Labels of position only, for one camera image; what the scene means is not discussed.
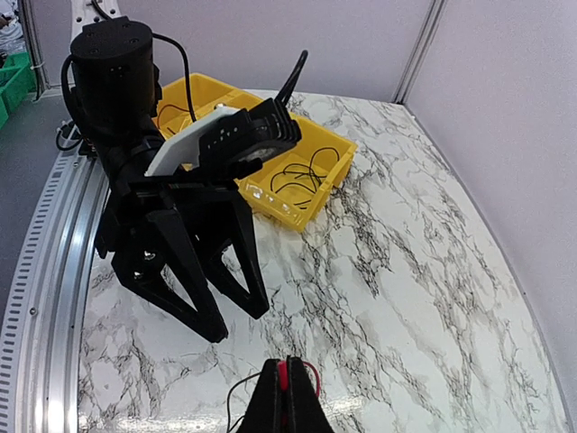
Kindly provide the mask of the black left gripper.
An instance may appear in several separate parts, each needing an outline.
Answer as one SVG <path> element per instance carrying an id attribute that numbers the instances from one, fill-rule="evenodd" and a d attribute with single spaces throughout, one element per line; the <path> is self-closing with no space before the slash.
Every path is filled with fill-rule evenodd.
<path id="1" fill-rule="evenodd" d="M 101 256 L 113 254 L 126 289 L 218 343 L 228 331 L 206 277 L 252 318 L 270 308 L 252 210 L 237 179 L 203 179 L 181 167 L 171 176 L 147 177 L 164 143 L 148 134 L 96 144 L 111 187 L 96 248 Z"/>

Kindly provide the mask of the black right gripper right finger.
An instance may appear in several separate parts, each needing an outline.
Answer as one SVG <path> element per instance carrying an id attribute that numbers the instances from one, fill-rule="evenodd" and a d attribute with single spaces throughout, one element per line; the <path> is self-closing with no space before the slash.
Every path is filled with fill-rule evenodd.
<path id="1" fill-rule="evenodd" d="M 311 363 L 288 359 L 288 432 L 334 432 L 319 402 L 320 387 L 320 374 Z"/>

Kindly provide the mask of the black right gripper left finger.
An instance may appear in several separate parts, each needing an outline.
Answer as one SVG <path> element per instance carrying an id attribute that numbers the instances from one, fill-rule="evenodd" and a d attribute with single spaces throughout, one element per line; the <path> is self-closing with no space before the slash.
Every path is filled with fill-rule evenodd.
<path id="1" fill-rule="evenodd" d="M 267 360 L 237 432 L 288 432 L 288 358 Z"/>

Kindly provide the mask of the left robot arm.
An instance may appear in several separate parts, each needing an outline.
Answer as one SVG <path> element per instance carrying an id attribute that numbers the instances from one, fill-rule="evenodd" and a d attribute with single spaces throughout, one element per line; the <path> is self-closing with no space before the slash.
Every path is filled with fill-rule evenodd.
<path id="1" fill-rule="evenodd" d="M 95 148 L 110 194 L 95 247 L 121 284 L 211 343 L 228 331 L 219 291 L 254 318 L 269 308 L 252 210 L 222 175 L 148 172 L 165 141 L 150 27 L 125 17 L 85 25 L 61 69 L 67 109 Z"/>

